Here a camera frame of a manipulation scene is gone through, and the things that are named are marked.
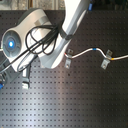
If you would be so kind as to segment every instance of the metal bracket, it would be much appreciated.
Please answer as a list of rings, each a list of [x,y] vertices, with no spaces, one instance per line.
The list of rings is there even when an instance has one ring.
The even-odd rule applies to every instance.
[[[22,89],[29,89],[29,75],[30,75],[30,65],[23,70],[23,82],[22,82]]]
[[[65,68],[69,69],[71,65],[71,57],[73,55],[73,50],[68,49],[68,57],[66,59]]]
[[[106,53],[106,56],[108,58],[112,58],[111,57],[112,56],[112,52],[110,50],[108,50],[107,53]],[[108,60],[107,58],[105,58],[103,60],[102,64],[101,64],[101,67],[105,70],[107,68],[107,66],[108,66],[109,63],[110,63],[110,60]]]

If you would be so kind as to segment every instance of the screw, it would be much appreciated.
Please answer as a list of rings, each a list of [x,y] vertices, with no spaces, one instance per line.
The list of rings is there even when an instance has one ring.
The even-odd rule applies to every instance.
[[[104,69],[106,68],[106,65],[105,65],[105,64],[103,65],[103,68],[104,68]]]
[[[68,64],[66,65],[66,68],[69,68],[69,65]]]

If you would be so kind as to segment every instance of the perforated metal table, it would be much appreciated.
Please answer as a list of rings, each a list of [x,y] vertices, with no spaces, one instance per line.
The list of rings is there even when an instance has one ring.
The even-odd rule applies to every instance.
[[[0,39],[24,11],[0,11]],[[64,11],[46,11],[52,23]],[[85,15],[69,48],[77,54],[99,47],[113,56],[128,54],[128,13],[94,11]],[[31,66],[30,89],[22,90],[22,76],[0,90],[0,126],[3,128],[127,128],[128,59],[113,61],[106,70],[97,51],[53,69]]]

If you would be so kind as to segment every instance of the metal surface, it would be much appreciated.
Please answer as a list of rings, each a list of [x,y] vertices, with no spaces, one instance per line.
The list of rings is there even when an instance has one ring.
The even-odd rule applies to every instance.
[[[15,25],[21,11],[0,12],[0,39]],[[64,12],[47,11],[52,23]],[[69,48],[77,54],[90,47],[113,51],[113,57],[128,54],[128,14],[96,11],[85,15]],[[65,58],[55,69],[40,69],[32,63],[30,89],[22,90],[22,75],[0,90],[0,126],[3,128],[127,128],[128,59],[113,61],[103,70],[102,55],[89,52],[72,60]]]

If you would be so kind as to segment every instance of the cable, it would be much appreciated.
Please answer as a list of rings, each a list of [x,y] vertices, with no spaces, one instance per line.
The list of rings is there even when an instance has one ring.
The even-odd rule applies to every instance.
[[[72,56],[72,57],[69,57],[69,56],[65,53],[65,56],[68,57],[68,58],[73,59],[73,58],[76,58],[76,57],[78,57],[78,56],[81,56],[81,55],[83,55],[84,53],[87,53],[87,52],[89,52],[89,51],[99,51],[99,52],[102,54],[102,56],[103,56],[104,58],[108,59],[108,60],[121,60],[121,59],[124,59],[124,58],[128,58],[128,55],[125,55],[125,56],[122,56],[122,57],[116,57],[116,58],[109,58],[109,57],[107,57],[107,56],[103,53],[103,51],[102,51],[101,49],[99,49],[99,48],[89,48],[89,49],[87,49],[87,50],[85,50],[85,51],[83,51],[83,52],[81,52],[81,53],[79,53],[79,54],[77,54],[77,55]]]
[[[41,40],[37,41],[33,36],[32,36],[32,31],[34,29],[38,29],[38,28],[42,28],[42,29],[50,29],[51,31],[44,37],[42,38]],[[26,44],[26,47],[27,47],[27,50],[25,50],[23,53],[21,53],[18,57],[16,57],[10,64],[8,64],[3,70],[0,71],[0,74],[2,74],[3,72],[5,72],[15,61],[17,61],[20,57],[22,57],[23,55],[25,55],[27,52],[28,54],[23,58],[23,61],[21,61],[21,63],[18,65],[18,68],[17,68],[17,71],[22,71],[24,70],[25,67],[27,67],[28,65],[31,64],[31,62],[37,57],[35,57],[34,59],[32,59],[32,61],[28,64],[28,65],[25,65],[24,67],[22,68],[19,68],[20,65],[26,60],[26,58],[28,57],[28,55],[31,53],[31,54],[40,54],[40,53],[44,53],[46,55],[49,55],[51,54],[54,49],[55,49],[55,45],[56,45],[56,39],[57,39],[57,36],[58,36],[58,33],[59,33],[59,25],[41,25],[41,26],[37,26],[37,27],[34,27],[32,28],[26,35],[25,37],[25,44]],[[28,35],[30,34],[31,38],[36,42],[35,44],[33,44],[32,46],[28,47],[28,42],[27,42],[27,38],[28,38]],[[53,40],[55,40],[54,42],[54,45],[53,45],[53,49],[49,52],[49,53],[45,53],[45,50],[51,45],[51,43],[53,42]],[[40,46],[42,45],[42,51],[36,53],[35,50]]]
[[[42,29],[50,29],[51,31],[42,39],[40,39],[39,41],[37,41],[33,35],[32,35],[32,32],[35,30],[35,29],[39,29],[39,28],[42,28]],[[58,36],[58,33],[59,33],[59,29],[58,29],[58,25],[42,25],[42,26],[37,26],[37,27],[34,27],[32,28],[26,35],[26,38],[25,38],[25,44],[26,44],[26,47],[27,49],[29,50],[29,52],[31,52],[32,54],[40,54],[40,53],[44,53],[46,55],[50,55],[54,49],[55,49],[55,45],[56,45],[56,38]],[[27,37],[28,35],[30,34],[31,38],[35,41],[35,44],[37,46],[35,46],[35,48],[29,48],[28,47],[28,42],[27,42]],[[49,52],[49,53],[46,53],[45,50],[51,45],[51,43],[54,41],[54,45],[53,45],[53,49]],[[35,52],[35,49],[38,48],[40,45],[42,45],[42,51],[36,53]]]

